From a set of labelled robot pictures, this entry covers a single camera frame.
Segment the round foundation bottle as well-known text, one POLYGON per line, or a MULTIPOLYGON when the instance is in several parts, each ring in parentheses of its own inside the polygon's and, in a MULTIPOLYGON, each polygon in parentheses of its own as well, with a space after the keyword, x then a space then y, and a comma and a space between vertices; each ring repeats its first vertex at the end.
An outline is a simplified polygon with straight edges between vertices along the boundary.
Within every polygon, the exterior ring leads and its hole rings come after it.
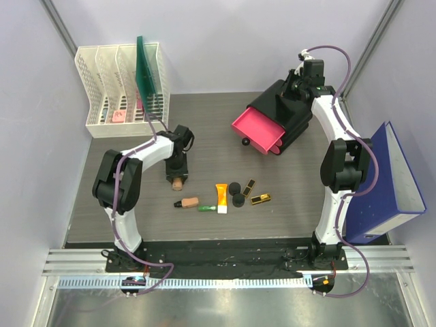
POLYGON ((176 177, 172 180, 172 190, 181 191, 183 189, 183 179, 181 177, 176 177))

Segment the black pink drawer organizer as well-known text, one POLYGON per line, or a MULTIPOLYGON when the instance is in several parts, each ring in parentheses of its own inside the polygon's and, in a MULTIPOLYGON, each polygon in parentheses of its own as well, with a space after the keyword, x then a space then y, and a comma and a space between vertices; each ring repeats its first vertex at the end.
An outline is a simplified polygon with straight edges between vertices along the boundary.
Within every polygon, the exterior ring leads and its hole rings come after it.
POLYGON ((289 100, 281 96, 284 82, 278 79, 249 103, 247 108, 257 109, 284 128, 285 134, 281 139, 287 149, 308 128, 313 113, 312 102, 289 100))

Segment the beige foundation tube black cap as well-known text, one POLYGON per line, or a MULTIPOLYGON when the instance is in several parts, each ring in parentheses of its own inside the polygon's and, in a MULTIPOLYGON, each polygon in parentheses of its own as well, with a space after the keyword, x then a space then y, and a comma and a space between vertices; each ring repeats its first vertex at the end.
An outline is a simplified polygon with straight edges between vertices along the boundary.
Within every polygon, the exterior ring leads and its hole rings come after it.
POLYGON ((183 198, 173 204, 174 208, 194 208, 199 206, 199 199, 197 197, 193 198, 183 198))

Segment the pink drawer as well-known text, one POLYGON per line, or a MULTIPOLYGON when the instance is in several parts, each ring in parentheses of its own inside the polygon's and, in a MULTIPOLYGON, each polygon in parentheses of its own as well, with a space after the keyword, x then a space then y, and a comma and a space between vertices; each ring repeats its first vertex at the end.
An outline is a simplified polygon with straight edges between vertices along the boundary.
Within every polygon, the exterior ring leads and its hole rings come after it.
POLYGON ((282 152, 286 149, 286 147, 283 145, 283 140, 278 139, 273 146, 270 148, 270 152, 275 155, 280 155, 282 152))
POLYGON ((248 107, 232 123, 232 129, 264 155, 271 153, 271 146, 285 134, 282 126, 253 107, 248 107))

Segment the orange white cream tube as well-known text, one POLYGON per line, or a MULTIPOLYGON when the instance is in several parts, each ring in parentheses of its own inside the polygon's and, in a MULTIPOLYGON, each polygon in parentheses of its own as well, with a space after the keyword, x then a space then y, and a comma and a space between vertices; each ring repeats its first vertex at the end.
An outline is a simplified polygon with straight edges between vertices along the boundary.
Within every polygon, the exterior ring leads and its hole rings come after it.
POLYGON ((228 185, 226 183, 220 183, 215 185, 217 190, 217 213, 227 214, 228 213, 228 185))

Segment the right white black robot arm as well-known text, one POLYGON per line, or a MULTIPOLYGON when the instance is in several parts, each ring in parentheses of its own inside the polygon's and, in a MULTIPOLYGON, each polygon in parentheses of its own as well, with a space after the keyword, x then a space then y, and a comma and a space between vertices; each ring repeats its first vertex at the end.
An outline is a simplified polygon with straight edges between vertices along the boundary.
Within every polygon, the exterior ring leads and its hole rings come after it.
POLYGON ((346 213, 352 196, 366 181, 372 147, 350 125, 334 89, 324 83, 324 62, 308 56, 290 71, 285 89, 286 97, 310 107, 329 142, 320 167, 325 187, 322 214, 304 256, 309 268, 322 270, 341 260, 346 213))

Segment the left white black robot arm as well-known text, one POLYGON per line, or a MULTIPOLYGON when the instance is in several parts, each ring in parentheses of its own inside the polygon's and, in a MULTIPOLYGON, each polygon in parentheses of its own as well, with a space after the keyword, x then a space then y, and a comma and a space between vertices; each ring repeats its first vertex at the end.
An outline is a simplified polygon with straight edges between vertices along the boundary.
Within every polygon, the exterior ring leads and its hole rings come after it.
POLYGON ((105 210, 114 232, 114 249, 103 250, 109 273, 138 272, 146 266, 146 251, 136 223, 142 173, 165 162, 166 180, 180 191, 187 180, 187 151, 194 134, 185 126, 160 131, 151 140, 126 151, 108 150, 100 164, 92 195, 105 210))

